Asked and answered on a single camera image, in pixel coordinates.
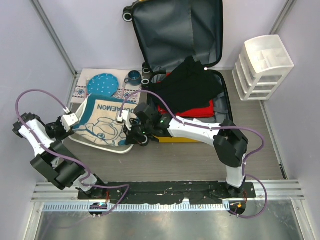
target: white drawer organizer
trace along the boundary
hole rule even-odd
[[[294,66],[278,35],[246,41],[232,71],[240,99],[268,100]]]

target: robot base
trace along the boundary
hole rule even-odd
[[[184,198],[188,198],[191,205],[220,204],[222,199],[243,199],[243,193],[232,196],[225,182],[221,181],[161,181],[161,182],[109,182],[106,186],[113,187],[129,184],[129,191],[121,204],[180,204]],[[246,198],[256,197],[254,184],[245,182],[243,190]],[[110,189],[109,198],[112,204],[116,204],[125,189]],[[85,194],[79,192],[79,200],[90,200]]]

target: suitcase lid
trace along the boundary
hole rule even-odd
[[[222,0],[140,0],[131,15],[151,71],[172,72],[188,56],[207,68],[221,60]]]

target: mug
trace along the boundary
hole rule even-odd
[[[138,86],[141,84],[142,76],[140,72],[133,70],[128,73],[126,78],[124,79],[124,82],[126,84],[131,84],[132,86]]]

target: blue polka dot plate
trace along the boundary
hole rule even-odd
[[[87,85],[88,94],[97,94],[111,97],[119,88],[118,79],[108,73],[102,73],[94,76]]]

